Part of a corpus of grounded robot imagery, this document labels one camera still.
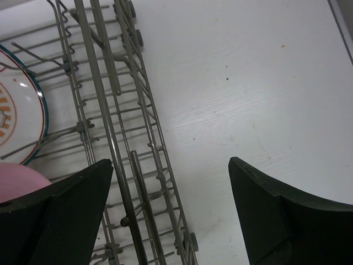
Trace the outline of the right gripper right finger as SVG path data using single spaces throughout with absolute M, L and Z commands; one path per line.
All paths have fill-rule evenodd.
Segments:
M 304 192 L 238 157 L 228 164 L 250 264 L 352 264 L 352 205 Z

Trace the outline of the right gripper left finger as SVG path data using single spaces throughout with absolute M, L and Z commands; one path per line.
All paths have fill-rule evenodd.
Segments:
M 89 264 L 113 166 L 100 160 L 1 203 L 1 264 Z

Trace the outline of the pink plastic plate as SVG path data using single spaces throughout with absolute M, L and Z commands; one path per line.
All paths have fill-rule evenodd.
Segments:
M 1 203 L 22 197 L 51 182 L 38 171 L 16 163 L 1 162 Z

